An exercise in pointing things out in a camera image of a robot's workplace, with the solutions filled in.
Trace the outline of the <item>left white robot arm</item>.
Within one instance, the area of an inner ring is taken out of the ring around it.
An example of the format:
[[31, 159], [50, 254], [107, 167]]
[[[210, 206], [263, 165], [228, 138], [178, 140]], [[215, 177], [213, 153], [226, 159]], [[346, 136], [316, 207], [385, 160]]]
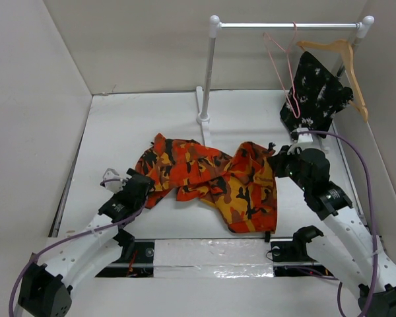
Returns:
[[66, 316], [85, 281], [116, 260], [132, 258], [135, 238], [125, 227], [145, 208], [154, 180], [132, 168], [126, 176], [109, 168], [100, 185], [113, 194], [83, 231], [45, 247], [22, 269], [9, 300], [10, 316]]

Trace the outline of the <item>orange camouflage trousers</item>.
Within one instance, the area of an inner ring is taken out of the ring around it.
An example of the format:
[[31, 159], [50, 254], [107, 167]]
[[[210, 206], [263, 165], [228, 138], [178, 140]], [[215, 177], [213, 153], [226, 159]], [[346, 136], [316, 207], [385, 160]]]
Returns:
[[154, 180], [149, 209], [174, 190], [177, 201], [197, 198], [217, 209], [233, 233], [275, 232], [277, 185], [269, 163], [274, 154], [274, 143], [246, 141], [230, 156], [192, 139], [158, 134], [135, 170]]

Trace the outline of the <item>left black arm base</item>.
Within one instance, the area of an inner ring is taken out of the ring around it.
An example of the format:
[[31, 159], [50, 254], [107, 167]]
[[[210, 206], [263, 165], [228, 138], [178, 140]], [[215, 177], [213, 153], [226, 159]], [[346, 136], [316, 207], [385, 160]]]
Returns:
[[124, 248], [121, 257], [106, 266], [96, 277], [147, 278], [154, 276], [154, 241], [138, 240], [132, 247]]

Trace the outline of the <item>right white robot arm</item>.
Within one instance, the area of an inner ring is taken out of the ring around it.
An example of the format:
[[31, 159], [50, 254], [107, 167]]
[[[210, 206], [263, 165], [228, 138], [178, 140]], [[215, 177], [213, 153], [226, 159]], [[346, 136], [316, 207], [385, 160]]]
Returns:
[[310, 225], [290, 241], [272, 243], [273, 260], [318, 262], [354, 295], [364, 316], [396, 316], [396, 264], [364, 226], [348, 195], [330, 181], [325, 154], [285, 145], [269, 162], [275, 176], [289, 177], [303, 191], [307, 206], [345, 247], [340, 251]]

